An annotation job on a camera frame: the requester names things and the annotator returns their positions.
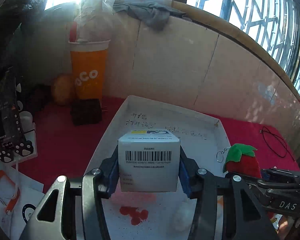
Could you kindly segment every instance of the black circle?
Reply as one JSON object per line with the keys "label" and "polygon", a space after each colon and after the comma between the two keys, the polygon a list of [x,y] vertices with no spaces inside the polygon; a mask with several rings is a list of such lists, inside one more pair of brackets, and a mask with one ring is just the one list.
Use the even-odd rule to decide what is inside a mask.
{"label": "black circle", "polygon": [[28,223],[28,220],[26,219],[26,209],[27,208],[32,208],[33,210],[35,210],[35,206],[32,205],[32,204],[25,204],[22,208],[22,217],[23,217],[23,220]]}

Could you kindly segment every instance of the gray towel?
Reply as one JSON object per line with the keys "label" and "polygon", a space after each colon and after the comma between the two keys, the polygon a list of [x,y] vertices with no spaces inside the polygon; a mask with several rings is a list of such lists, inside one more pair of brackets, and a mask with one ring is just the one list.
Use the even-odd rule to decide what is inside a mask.
{"label": "gray towel", "polygon": [[156,2],[115,3],[113,10],[115,12],[125,11],[130,17],[143,21],[156,31],[163,30],[170,15],[190,20],[186,17],[186,13]]}

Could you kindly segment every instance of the red ink blot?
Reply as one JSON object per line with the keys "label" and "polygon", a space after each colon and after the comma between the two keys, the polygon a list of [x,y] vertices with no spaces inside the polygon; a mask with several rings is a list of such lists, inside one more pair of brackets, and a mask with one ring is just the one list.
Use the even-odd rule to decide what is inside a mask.
{"label": "red ink blot", "polygon": [[142,210],[142,211],[140,212],[139,217],[140,217],[142,220],[146,220],[146,219],[148,218],[148,214],[149,214],[149,211],[144,209],[144,210]]}
{"label": "red ink blot", "polygon": [[141,220],[146,220],[148,218],[148,210],[142,210],[141,212],[137,211],[138,208],[135,207],[124,207],[122,206],[119,212],[126,216],[129,215],[131,217],[131,224],[136,226],[141,223]]}

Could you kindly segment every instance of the red tablecloth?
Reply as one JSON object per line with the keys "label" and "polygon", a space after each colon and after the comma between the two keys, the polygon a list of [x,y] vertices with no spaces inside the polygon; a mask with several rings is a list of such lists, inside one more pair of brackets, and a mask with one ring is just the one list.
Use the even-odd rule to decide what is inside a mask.
{"label": "red tablecloth", "polygon": [[[74,126],[70,108],[47,105],[34,117],[36,123],[38,157],[19,164],[19,171],[44,184],[45,193],[59,175],[82,176],[103,133],[123,103],[121,98],[103,98],[102,106],[107,112],[98,124]],[[263,125],[214,116],[221,120],[231,145],[244,143],[252,145],[260,168],[276,166],[281,169],[299,170],[298,164],[289,154],[285,158],[275,155],[266,145],[260,130]],[[267,126],[272,133],[279,132]],[[280,155],[285,149],[271,135],[265,134],[268,144]]]}

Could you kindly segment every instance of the black paw print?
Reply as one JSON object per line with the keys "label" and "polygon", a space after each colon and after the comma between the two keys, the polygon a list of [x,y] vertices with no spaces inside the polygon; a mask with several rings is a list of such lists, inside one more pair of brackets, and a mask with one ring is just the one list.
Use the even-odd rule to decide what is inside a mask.
{"label": "black paw print", "polygon": [[0,151],[0,161],[2,161],[3,163],[12,162],[13,159],[13,151],[7,149]]}
{"label": "black paw print", "polygon": [[32,146],[32,141],[22,142],[18,145],[15,145],[14,151],[20,156],[28,156],[33,153],[34,149]]}

